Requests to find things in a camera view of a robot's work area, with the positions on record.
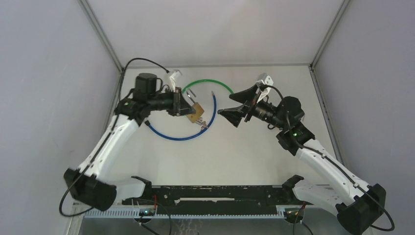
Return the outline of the large brass padlock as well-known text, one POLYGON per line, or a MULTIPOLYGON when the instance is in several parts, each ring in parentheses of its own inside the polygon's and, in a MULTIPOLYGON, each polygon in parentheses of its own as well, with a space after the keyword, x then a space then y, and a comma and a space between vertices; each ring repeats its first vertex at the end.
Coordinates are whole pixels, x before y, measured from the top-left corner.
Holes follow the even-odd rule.
POLYGON ((188 89, 186 91, 186 94, 188 96, 188 98, 191 100, 192 107, 195 108, 196 113, 192 114, 192 115, 187 115, 187 118, 192 122, 192 123, 196 123, 197 120, 203 120, 202 115, 204 113, 204 109, 202 108, 202 106, 196 102, 194 100, 194 98, 196 97, 195 93, 191 90, 188 89))

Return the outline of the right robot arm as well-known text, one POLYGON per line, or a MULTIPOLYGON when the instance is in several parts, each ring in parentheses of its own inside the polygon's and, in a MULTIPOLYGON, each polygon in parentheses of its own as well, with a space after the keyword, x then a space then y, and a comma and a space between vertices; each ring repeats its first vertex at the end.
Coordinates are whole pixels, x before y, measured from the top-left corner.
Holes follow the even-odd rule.
POLYGON ((317 186, 295 175, 283 184, 283 199, 290 204, 299 200, 311 203, 336 216, 350 234, 363 234, 386 214, 386 190, 356 176, 322 146, 302 123, 304 111, 298 98, 282 96, 277 106, 264 101, 262 95, 272 89, 271 85, 255 84, 231 94, 230 99, 240 106, 220 109, 218 114, 235 127, 257 118, 278 128, 281 147, 308 164, 329 184, 329 188, 317 186))

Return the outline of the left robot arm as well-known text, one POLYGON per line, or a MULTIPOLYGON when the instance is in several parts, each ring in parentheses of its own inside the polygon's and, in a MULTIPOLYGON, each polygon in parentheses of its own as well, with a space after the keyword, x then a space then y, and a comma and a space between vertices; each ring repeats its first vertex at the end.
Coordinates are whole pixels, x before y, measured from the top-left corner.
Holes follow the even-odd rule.
POLYGON ((64 180, 68 186, 65 195, 93 209, 108 210, 115 202, 135 198, 141 204, 153 198, 151 182, 138 176, 113 181, 109 178, 120 151, 128 139, 144 124, 152 111, 167 111, 173 117, 195 113, 185 100, 177 80, 179 70, 167 73, 170 88, 157 90, 158 77, 140 73, 135 86, 119 101, 111 122, 90 155, 76 169, 67 169, 64 180))

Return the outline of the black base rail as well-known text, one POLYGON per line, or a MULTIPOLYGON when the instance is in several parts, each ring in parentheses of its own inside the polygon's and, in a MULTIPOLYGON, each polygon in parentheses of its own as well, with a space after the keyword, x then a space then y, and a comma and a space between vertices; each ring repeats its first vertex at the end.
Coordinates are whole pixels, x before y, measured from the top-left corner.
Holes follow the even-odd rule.
POLYGON ((282 186, 153 186, 140 198, 128 198, 122 205, 156 206, 159 211, 242 214, 271 212, 277 207, 302 205, 282 186))

